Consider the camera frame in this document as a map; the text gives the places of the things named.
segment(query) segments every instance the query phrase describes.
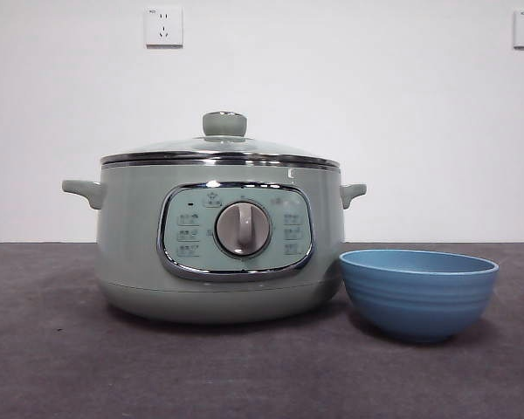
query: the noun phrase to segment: chrome trim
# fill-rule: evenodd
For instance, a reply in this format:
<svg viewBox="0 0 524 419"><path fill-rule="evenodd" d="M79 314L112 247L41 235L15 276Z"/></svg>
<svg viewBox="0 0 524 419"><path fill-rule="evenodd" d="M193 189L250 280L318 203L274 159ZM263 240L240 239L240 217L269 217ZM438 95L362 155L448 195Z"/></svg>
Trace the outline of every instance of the chrome trim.
<svg viewBox="0 0 524 419"><path fill-rule="evenodd" d="M283 163L318 164L321 166L340 167L340 163L320 157L304 155L277 155L250 152L195 152L195 151L149 151L107 155L100 160L101 164L123 161L173 161L173 160L214 160L214 161L279 161Z"/></svg>
<svg viewBox="0 0 524 419"><path fill-rule="evenodd" d="M283 277L287 275L288 273L293 273L293 271L301 269L303 266L307 264L308 260L313 255L314 247L315 247L314 226L313 226L313 218L312 218L312 210L311 210L310 202L308 201L307 196L300 189L294 188L289 185L282 185L278 183L219 182L219 181L216 181L218 185L214 186L214 183L212 182L214 181L209 181L206 183L190 183L190 184L179 185L173 188L163 199L163 204L162 204L161 214L160 214L160 219L159 219L159 226L157 228L156 248L157 248L157 254L159 255L159 258L161 259L162 265L165 267L165 269L167 269L168 271L174 273L175 275L181 278L193 279L197 281L251 282L251 281L256 281L256 280L261 280L261 279L273 279L273 278ZM307 209L308 209L308 227L311 233L311 243L310 243L307 253L299 261L295 262L294 264L282 266L280 268L271 268L271 269L264 269L264 270L210 271L210 270L194 268L192 266L187 266L185 264L179 264L171 256L169 256L167 249L165 248L165 243L163 242L163 238L165 236L165 220L167 219L167 214L169 212L169 203L176 194L178 194L179 192L185 189L245 188L245 185L253 185L254 188L263 188L262 185L265 185L264 187L267 187L268 185L277 185L281 189L291 190L291 191L299 193L301 197L305 200L305 203L307 204Z"/></svg>
<svg viewBox="0 0 524 419"><path fill-rule="evenodd" d="M300 163L293 161L264 161L264 160L227 160L227 159L202 159L202 160L142 160L142 161L116 161L103 163L101 168L124 168L126 166L266 166L280 168L317 168L340 173L340 168L317 163Z"/></svg>

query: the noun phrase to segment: glass lid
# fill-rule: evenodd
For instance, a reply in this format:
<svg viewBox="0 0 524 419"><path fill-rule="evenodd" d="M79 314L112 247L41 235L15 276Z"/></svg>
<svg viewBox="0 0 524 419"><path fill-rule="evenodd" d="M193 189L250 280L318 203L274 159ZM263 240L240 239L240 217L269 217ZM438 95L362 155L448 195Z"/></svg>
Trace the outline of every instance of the glass lid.
<svg viewBox="0 0 524 419"><path fill-rule="evenodd" d="M282 161L339 167L336 161L322 159L297 148L245 137L246 118L235 112L211 112L203 116L204 136L184 141L165 141L135 148L127 153L108 155L101 164L166 161L220 160Z"/></svg>

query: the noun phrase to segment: table surface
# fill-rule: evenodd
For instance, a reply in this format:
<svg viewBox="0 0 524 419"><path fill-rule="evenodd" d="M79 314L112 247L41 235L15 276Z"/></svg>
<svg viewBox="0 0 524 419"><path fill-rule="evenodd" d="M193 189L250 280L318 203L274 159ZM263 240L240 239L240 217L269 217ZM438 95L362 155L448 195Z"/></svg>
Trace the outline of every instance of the table surface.
<svg viewBox="0 0 524 419"><path fill-rule="evenodd" d="M0 418L524 418L524 244L346 244L500 264L482 319L434 346L385 338L342 289L232 326L108 306L95 244L0 244Z"/></svg>

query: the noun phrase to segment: stainless steel rim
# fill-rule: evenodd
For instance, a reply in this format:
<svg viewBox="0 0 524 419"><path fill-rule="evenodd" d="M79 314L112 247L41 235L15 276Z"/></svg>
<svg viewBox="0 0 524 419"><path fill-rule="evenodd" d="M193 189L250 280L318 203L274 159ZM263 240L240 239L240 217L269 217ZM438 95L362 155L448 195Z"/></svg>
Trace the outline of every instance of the stainless steel rim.
<svg viewBox="0 0 524 419"><path fill-rule="evenodd" d="M188 164L188 163L171 163L173 161L276 161L281 163L301 163L316 164L320 166L329 166L339 168L340 163L333 160L321 159L319 157L306 157L303 155L269 155L247 152L224 152L224 153L200 153L191 151L155 151L146 153L126 153L121 155L107 155L103 157L101 164L137 162L141 165L148 164L148 161L165 161L165 164Z"/></svg>
<svg viewBox="0 0 524 419"><path fill-rule="evenodd" d="M126 166L260 166L260 167L281 167L281 168L317 168L340 173L340 168L325 166L316 163L298 163L294 161L256 161L256 160L144 160L144 161L118 161L113 163L103 163L101 168L123 168Z"/></svg>

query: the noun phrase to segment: ribbed bowl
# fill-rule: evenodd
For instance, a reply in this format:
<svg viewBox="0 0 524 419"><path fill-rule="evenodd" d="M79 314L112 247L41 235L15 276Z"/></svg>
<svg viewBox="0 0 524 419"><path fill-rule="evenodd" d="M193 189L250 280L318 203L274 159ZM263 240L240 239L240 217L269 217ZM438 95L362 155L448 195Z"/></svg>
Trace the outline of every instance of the ribbed bowl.
<svg viewBox="0 0 524 419"><path fill-rule="evenodd" d="M349 251L340 260L361 315L415 342L444 340L479 319L499 271L486 259L437 251Z"/></svg>

